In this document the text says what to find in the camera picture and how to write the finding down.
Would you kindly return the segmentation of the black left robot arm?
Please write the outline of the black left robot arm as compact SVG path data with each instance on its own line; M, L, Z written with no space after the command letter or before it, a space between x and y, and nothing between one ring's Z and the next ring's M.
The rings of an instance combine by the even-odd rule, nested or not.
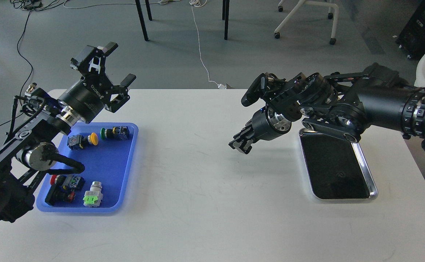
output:
M10 131L0 147L0 222L14 223L35 205L35 190L48 174L80 174L82 163L63 156L53 144L59 134L68 135L73 126L89 124L103 110L115 113L129 99L129 86L136 76L129 74L114 85L106 74L106 58L118 48L117 43L104 47L86 46L71 68L81 78L58 99L31 85L23 100L31 110L28 119Z

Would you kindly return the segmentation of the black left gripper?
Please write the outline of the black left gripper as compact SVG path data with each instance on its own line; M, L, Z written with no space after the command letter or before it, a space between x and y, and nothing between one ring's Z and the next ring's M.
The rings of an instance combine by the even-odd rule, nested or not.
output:
M58 100L76 111L87 124L102 109L116 112L130 99L129 86L136 75L128 74L119 85L113 85L106 75L106 57L117 47L118 44L113 42L104 47L86 46L75 58L71 58L71 68L82 76Z

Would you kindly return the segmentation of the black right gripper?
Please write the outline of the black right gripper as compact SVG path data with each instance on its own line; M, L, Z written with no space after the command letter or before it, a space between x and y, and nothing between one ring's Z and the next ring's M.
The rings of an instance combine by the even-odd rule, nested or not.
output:
M272 109L260 109L253 114L245 128L234 135L234 139L229 142L229 147L238 150L240 153L249 154L252 144L259 140L271 141L276 139L288 133L291 126L291 121L281 114L274 113Z

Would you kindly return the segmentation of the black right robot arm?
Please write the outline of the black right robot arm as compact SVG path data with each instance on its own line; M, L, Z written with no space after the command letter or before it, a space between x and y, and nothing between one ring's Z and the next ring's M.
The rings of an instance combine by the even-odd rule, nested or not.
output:
M241 104L248 107L259 99L264 107L229 142L244 154L259 140L288 133L298 120L309 130L351 143L358 143L369 126L396 130L404 139L421 138L425 151L425 87L409 85L397 71L378 63L362 72L299 73L290 80L262 73Z

